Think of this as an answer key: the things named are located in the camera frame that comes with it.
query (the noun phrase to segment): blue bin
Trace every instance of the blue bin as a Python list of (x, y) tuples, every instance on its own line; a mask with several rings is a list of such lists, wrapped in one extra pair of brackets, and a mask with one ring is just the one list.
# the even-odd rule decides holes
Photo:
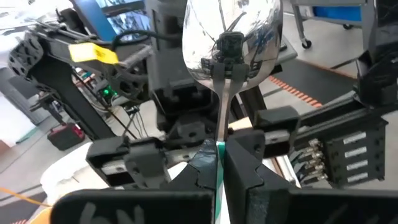
[(313, 12), (317, 17), (361, 22), (361, 7), (359, 6), (314, 7)]

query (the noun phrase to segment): green tape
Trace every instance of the green tape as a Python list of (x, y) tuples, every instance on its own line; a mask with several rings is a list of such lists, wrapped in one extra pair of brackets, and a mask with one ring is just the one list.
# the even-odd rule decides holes
[(217, 150), (218, 150), (218, 162), (217, 162), (217, 183), (216, 183), (216, 213), (215, 220), (220, 217), (221, 213), (221, 203), (222, 203), (222, 185), (224, 182), (224, 153), (225, 153), (225, 142), (217, 142)]

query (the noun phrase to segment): orange stripe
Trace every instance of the orange stripe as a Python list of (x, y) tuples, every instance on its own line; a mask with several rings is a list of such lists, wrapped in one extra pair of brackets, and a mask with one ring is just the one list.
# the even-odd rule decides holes
[(312, 101), (312, 98), (311, 98), (311, 97), (308, 97), (308, 98), (305, 100), (306, 103), (308, 103), (309, 101)]
[(313, 100), (313, 101), (309, 102), (309, 104), (311, 104), (311, 105), (314, 105), (315, 103), (318, 103), (318, 101)]

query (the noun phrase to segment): black cable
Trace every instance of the black cable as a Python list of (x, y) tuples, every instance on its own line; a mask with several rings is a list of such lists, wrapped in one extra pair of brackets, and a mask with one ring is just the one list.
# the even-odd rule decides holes
[(317, 168), (315, 166), (311, 166), (311, 167), (306, 167), (303, 166), (301, 167), (301, 169), (297, 172), (298, 175), (309, 175), (312, 172), (317, 171)]
[(79, 82), (96, 98), (96, 100), (105, 108), (105, 110), (107, 112), (109, 112), (115, 119), (116, 121), (119, 122), (119, 124), (129, 132), (129, 134), (134, 138), (137, 139), (137, 137), (126, 127), (126, 125), (123, 124), (123, 122), (109, 109), (109, 107), (102, 102), (101, 98), (99, 98), (99, 96), (97, 96), (93, 90), (80, 78), (80, 76), (76, 73), (76, 71), (74, 69), (72, 69), (72, 75), (79, 80)]
[(129, 129), (131, 123), (132, 123), (132, 120), (134, 119), (134, 115), (135, 115), (135, 114), (133, 114), (133, 115), (131, 116), (131, 118), (130, 118), (130, 120), (129, 120), (127, 126), (126, 126), (126, 128), (124, 129), (124, 131), (123, 131), (123, 133), (122, 133), (122, 137), (124, 137), (124, 136), (126, 135), (128, 129)]
[(141, 127), (141, 123), (139, 122), (139, 120), (138, 120), (138, 116), (137, 116), (137, 123), (138, 123), (138, 127), (139, 127), (139, 130), (137, 130), (138, 132), (139, 132), (139, 135), (141, 136), (141, 137), (143, 137), (143, 135), (142, 135), (142, 127)]
[(304, 184), (304, 185), (313, 184), (313, 183), (315, 183), (315, 182), (318, 182), (318, 181), (320, 181), (320, 180), (323, 180), (324, 178), (325, 178), (324, 175), (317, 176), (317, 177), (311, 177), (311, 178), (309, 178), (309, 179), (307, 179), (307, 180), (303, 180), (301, 184)]
[(141, 133), (140, 130), (138, 130), (137, 124), (136, 124), (136, 122), (134, 121), (134, 118), (136, 117), (136, 114), (137, 114), (137, 113), (135, 113), (135, 114), (132, 116), (132, 117), (133, 117), (133, 119), (132, 119), (132, 125), (134, 125), (135, 129), (137, 130), (139, 137), (142, 138), (142, 133)]
[(296, 174), (296, 177), (297, 177), (298, 181), (301, 183), (304, 180), (304, 178), (306, 178), (307, 176)]
[(298, 163), (297, 159), (299, 159), (300, 156), (302, 156), (302, 154), (303, 154), (303, 152), (299, 152), (293, 159), (290, 160), (290, 163), (292, 164), (292, 166), (294, 166)]
[(149, 137), (148, 132), (147, 132), (147, 130), (146, 130), (146, 128), (145, 128), (144, 120), (142, 119), (142, 116), (141, 116), (141, 112), (140, 112), (140, 111), (138, 111), (138, 116), (139, 116), (139, 119), (141, 120), (142, 128), (144, 128), (145, 134), (147, 135), (147, 137)]
[[(126, 42), (121, 42), (121, 39), (123, 37), (125, 37), (127, 35), (133, 35), (133, 34), (140, 34), (140, 35), (144, 35), (146, 37), (143, 37), (143, 38), (138, 39), (138, 40), (129, 40), (129, 41), (126, 41)], [(137, 42), (143, 42), (143, 41), (147, 40), (149, 37), (154, 37), (154, 38), (163, 39), (163, 40), (170, 40), (170, 41), (181, 39), (181, 35), (180, 34), (161, 35), (161, 34), (157, 34), (157, 33), (153, 32), (153, 31), (150, 31), (150, 30), (126, 30), (126, 31), (116, 35), (116, 37), (112, 41), (110, 50), (112, 50), (114, 52), (116, 50), (116, 47), (119, 47), (121, 45), (136, 44)]]

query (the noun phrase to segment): robotic arm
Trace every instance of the robotic arm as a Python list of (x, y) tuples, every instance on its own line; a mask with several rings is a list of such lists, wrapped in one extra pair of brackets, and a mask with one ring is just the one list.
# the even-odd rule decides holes
[[(60, 96), (66, 98), (71, 91), (63, 90), (57, 82), (67, 75), (70, 78), (69, 63), (75, 64), (70, 61), (67, 45), (92, 40), (67, 30), (51, 29), (46, 25), (38, 25), (35, 30), (29, 32), (12, 52), (10, 65), (17, 74), (57, 88)], [(396, 57), (395, 52), (391, 51), (395, 45), (390, 43), (388, 48), (383, 45), (377, 51), (367, 50), (360, 56), (357, 61), (358, 82), (353, 96), (301, 116), (289, 106), (258, 111), (252, 129), (229, 133), (224, 156), (224, 182), (231, 223), (293, 223), (297, 220), (307, 223), (348, 223), (352, 219), (357, 223), (367, 223), (375, 218), (380, 223), (390, 223), (396, 220), (393, 208), (398, 205), (398, 194), (395, 192), (297, 189), (261, 164), (263, 158), (310, 147), (325, 164), (322, 175), (317, 178), (323, 177), (335, 187), (371, 179), (382, 180), (384, 128), (387, 122), (381, 116), (398, 109), (394, 65)], [(123, 47), (128, 52), (125, 57), (122, 52), (116, 52), (119, 60), (129, 58), (131, 52), (136, 52), (136, 47), (134, 50), (128, 46)], [(181, 51), (178, 45), (174, 49), (158, 49), (159, 52), (144, 59), (142, 64), (161, 63), (162, 57), (159, 54), (176, 49)], [(382, 54), (382, 49), (389, 50)], [(109, 73), (113, 69), (99, 61), (76, 65), (96, 73)], [(149, 67), (145, 67), (148, 73), (151, 72)], [(50, 73), (55, 68), (59, 71), (58, 76), (51, 78)], [(167, 88), (162, 89), (163, 93), (167, 91)], [(207, 94), (205, 90), (198, 92), (203, 93), (202, 96)], [(165, 108), (168, 111), (170, 108), (159, 103), (165, 101), (159, 100), (158, 96), (157, 93), (152, 95), (157, 102), (157, 109), (165, 114)], [(81, 116), (82, 121), (93, 119), (90, 115), (76, 114)], [(201, 129), (194, 129), (194, 125), (182, 123), (179, 131), (181, 127), (187, 135), (203, 133), (198, 131)], [(214, 222), (217, 212), (214, 204), (218, 160), (214, 141), (204, 141), (199, 150), (194, 148), (198, 145), (192, 144), (195, 142), (192, 138), (188, 142), (180, 141), (180, 145), (189, 147), (181, 150), (191, 150), (194, 156), (189, 159), (180, 175), (170, 181), (165, 169), (172, 165), (172, 158), (177, 157), (177, 154), (170, 155), (178, 144), (170, 147), (156, 138), (130, 141), (114, 137), (103, 131), (106, 130), (105, 127), (101, 128), (102, 133), (88, 129), (94, 133), (97, 131), (97, 139), (100, 140), (91, 146), (87, 161), (110, 187), (122, 185), (125, 189), (133, 190), (74, 192), (56, 204), (52, 222)], [(363, 147), (366, 148), (365, 154), (361, 157), (352, 156), (357, 153), (355, 150)]]

